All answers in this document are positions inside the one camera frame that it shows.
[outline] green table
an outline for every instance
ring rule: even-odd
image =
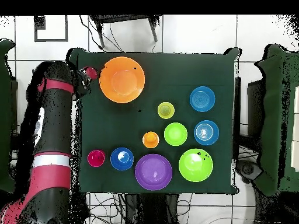
[[[232,163],[232,109],[234,99],[234,61],[239,49],[233,48],[225,54],[149,54],[87,52],[75,48],[67,60],[78,69],[90,66],[98,70],[119,56],[137,61],[145,73],[142,93],[132,102],[118,104],[104,96],[99,81],[91,83],[90,94],[80,101],[82,114],[81,157],[79,161],[79,184],[82,192],[148,193],[135,179],[134,169],[138,160],[146,154],[157,153],[166,157],[171,165],[171,182],[157,193],[209,193],[235,194],[231,185]],[[208,86],[215,93],[214,107],[205,113],[195,111],[189,101],[193,89]],[[171,102],[175,115],[164,120],[158,116],[161,102]],[[214,121],[219,129],[218,141],[211,146],[196,142],[193,131],[203,120]],[[182,123],[188,130],[187,141],[181,146],[170,146],[164,140],[164,129],[172,123]],[[160,137],[159,145],[147,149],[142,136],[154,131]],[[110,155],[118,147],[129,148],[134,154],[134,164],[127,171],[118,171],[110,164]],[[188,149],[201,148],[212,157],[214,169],[211,176],[199,183],[185,180],[179,173],[179,158]],[[91,167],[87,155],[94,149],[106,152],[101,167]]]

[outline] magenta cup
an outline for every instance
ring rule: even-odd
[[[105,161],[105,153],[102,150],[93,150],[87,157],[88,163],[93,167],[101,166]]]

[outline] blue bowl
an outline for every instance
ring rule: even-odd
[[[197,87],[190,95],[190,104],[196,111],[209,111],[215,104],[215,94],[209,87]]]
[[[127,148],[117,148],[112,152],[110,162],[115,169],[125,171],[133,165],[134,156]]]
[[[204,120],[195,126],[194,137],[202,145],[212,145],[219,138],[219,128],[214,122]]]

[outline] orange cup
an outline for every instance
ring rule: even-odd
[[[159,143],[159,136],[157,135],[157,133],[149,131],[144,134],[142,142],[145,147],[152,149],[154,147],[157,147]]]

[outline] orange bowl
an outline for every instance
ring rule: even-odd
[[[113,102],[128,103],[135,100],[145,83],[142,67],[133,59],[117,57],[105,63],[100,73],[100,88]]]

